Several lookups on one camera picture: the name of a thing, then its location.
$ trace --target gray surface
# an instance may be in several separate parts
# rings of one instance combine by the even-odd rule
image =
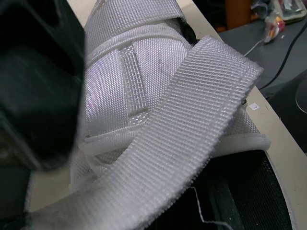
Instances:
[[[275,76],[291,42],[306,21],[307,17],[302,21],[286,25],[285,30],[271,43],[264,46],[259,45],[247,56],[264,68],[264,72],[256,84],[258,88],[264,86]],[[241,54],[245,54],[262,39],[264,26],[264,22],[258,20],[251,24],[222,32],[219,36],[232,48],[236,49]],[[295,78],[305,69],[307,69],[307,30],[305,30],[296,41],[283,71],[270,87]]]

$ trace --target frayed thread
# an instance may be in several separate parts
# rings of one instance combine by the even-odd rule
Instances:
[[[197,200],[198,212],[199,212],[199,214],[200,214],[201,221],[202,221],[204,224],[222,225],[222,226],[225,226],[226,228],[228,228],[228,230],[233,230],[232,227],[231,227],[228,223],[226,223],[226,222],[214,221],[214,220],[204,220],[204,219],[203,219],[203,216],[202,216],[202,213],[201,213],[201,204],[200,204],[200,200],[198,199],[198,195],[197,195],[196,188],[195,188],[195,187],[190,187],[190,188],[193,188],[193,189],[194,189],[194,192],[195,192],[195,195],[196,195],[196,200]]]

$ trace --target beige surface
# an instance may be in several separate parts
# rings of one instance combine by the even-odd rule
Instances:
[[[198,39],[205,35],[218,34],[210,26],[192,0],[177,0],[188,23]],[[69,0],[82,25],[85,25],[95,0]],[[307,157],[295,143],[276,113],[261,93],[254,88],[248,96],[248,104],[257,103],[260,108],[247,112],[261,133],[266,134],[272,145],[268,155],[283,183],[299,230],[307,229]],[[40,209],[67,196],[69,171],[63,168],[56,172],[36,173],[32,188],[31,211]]]
[[[247,107],[247,113],[258,130],[272,143],[267,151],[282,182],[299,230],[307,229],[307,157],[285,128],[270,104],[257,88],[249,94],[248,105],[256,103],[259,109]]]

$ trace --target cable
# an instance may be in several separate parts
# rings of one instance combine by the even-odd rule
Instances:
[[[279,70],[277,71],[277,74],[275,75],[275,77],[273,77],[272,80],[270,80],[269,83],[267,83],[266,85],[262,86],[259,90],[262,90],[266,87],[268,87],[269,85],[271,85],[273,83],[273,81],[275,81],[277,79],[277,77],[280,75],[280,73],[282,72],[284,65],[287,62],[287,59],[289,57],[289,54],[292,50],[292,47],[294,46],[295,42],[297,41],[297,39],[300,37],[300,35],[305,31],[305,29],[307,28],[307,22],[305,22],[305,24],[303,25],[302,29],[298,32],[298,34],[296,35],[296,37],[293,39],[292,43],[290,44],[288,51],[286,53],[286,56],[283,59],[282,65],[280,66]]]
[[[256,48],[259,43],[261,43],[263,40],[258,41],[244,56],[246,57],[251,51],[253,51],[254,48]]]

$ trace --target black mesh fabric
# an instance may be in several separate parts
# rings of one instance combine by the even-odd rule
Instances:
[[[261,150],[211,160],[194,181],[205,220],[227,222],[234,230],[291,230],[288,209],[269,163]],[[203,224],[193,189],[148,229],[226,230]]]

